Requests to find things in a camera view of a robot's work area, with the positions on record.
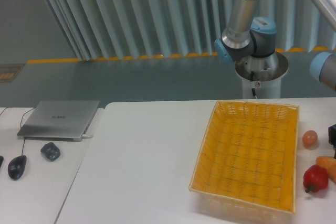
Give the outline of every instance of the laptop logo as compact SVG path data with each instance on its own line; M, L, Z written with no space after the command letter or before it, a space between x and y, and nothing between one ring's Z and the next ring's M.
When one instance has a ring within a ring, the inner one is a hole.
M51 118L53 118L53 119L65 119L67 117L65 115L53 115Z

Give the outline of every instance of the yellow floor stripe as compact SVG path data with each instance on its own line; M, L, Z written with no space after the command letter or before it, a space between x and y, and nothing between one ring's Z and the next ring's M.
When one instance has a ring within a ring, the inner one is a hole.
M327 47L314 47L312 51L328 51L329 49ZM293 47L287 51L284 51L281 48L275 49L276 52L305 52L305 50L301 47ZM186 57L207 57L207 56L218 56L217 52L213 52L211 55L208 52L203 52L200 55L197 53L189 53L186 55ZM141 55L137 57L139 60L146 60L146 59L163 59L163 55L154 55L152 58L150 58L147 55ZM172 54L168 56L168 58L183 58L180 54ZM134 60L135 58L133 56L124 56L122 57L122 60ZM109 59L105 59L103 57L97 58L95 60L91 61L107 61L107 60L119 60L118 57L110 57ZM45 59L45 60L29 60L27 61L27 64L38 64L38 63L61 63L61 62L79 62L76 58L69 58L69 59Z

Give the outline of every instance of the laptop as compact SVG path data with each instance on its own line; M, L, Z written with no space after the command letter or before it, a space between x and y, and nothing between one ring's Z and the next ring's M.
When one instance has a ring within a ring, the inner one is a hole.
M29 140L81 141L99 101L40 101L17 133Z

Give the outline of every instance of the computer mouse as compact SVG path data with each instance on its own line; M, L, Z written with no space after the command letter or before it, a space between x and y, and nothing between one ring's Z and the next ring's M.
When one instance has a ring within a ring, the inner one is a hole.
M26 155L18 156L12 159L8 165L8 175L12 180L21 178L26 168L27 157Z
M41 153L50 161L56 160L61 155L61 151L53 142L45 144L41 149Z

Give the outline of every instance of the basket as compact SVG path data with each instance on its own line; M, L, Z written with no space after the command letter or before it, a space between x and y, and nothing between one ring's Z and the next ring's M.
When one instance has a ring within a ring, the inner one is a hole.
M217 101L189 190L295 213L298 122L298 106Z

